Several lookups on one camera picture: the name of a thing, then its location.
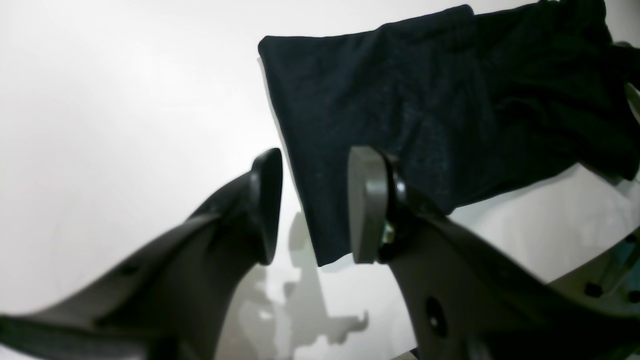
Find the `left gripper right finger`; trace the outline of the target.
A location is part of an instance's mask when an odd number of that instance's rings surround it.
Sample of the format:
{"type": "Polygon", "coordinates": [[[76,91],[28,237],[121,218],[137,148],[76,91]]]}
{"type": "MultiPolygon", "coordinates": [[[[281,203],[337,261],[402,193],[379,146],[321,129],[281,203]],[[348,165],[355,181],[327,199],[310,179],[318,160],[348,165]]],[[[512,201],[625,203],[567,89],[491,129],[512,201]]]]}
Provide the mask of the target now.
{"type": "Polygon", "coordinates": [[[578,303],[451,221],[407,185],[398,160],[348,160],[355,263],[390,267],[421,360],[637,360],[639,315],[578,303]]]}

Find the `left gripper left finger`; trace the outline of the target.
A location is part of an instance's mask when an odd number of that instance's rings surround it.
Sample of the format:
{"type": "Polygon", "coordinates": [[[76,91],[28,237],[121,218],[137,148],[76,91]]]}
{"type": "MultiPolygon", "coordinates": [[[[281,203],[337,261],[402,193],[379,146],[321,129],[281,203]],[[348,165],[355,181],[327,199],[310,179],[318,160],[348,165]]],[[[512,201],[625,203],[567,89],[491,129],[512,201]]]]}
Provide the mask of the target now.
{"type": "Polygon", "coordinates": [[[2,315],[1,344],[43,360],[211,360],[246,274],[277,247],[282,153],[206,199],[185,222],[46,309],[2,315]]]}

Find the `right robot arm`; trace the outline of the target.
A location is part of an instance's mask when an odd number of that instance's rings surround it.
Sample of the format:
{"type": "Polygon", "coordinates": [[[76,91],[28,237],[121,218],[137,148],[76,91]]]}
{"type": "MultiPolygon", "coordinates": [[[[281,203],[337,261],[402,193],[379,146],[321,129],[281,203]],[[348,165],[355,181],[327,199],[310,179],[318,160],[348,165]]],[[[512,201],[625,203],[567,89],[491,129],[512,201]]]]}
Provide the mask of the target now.
{"type": "Polygon", "coordinates": [[[602,312],[639,314],[639,178],[624,180],[581,162],[560,194],[547,264],[553,289],[602,312]]]}

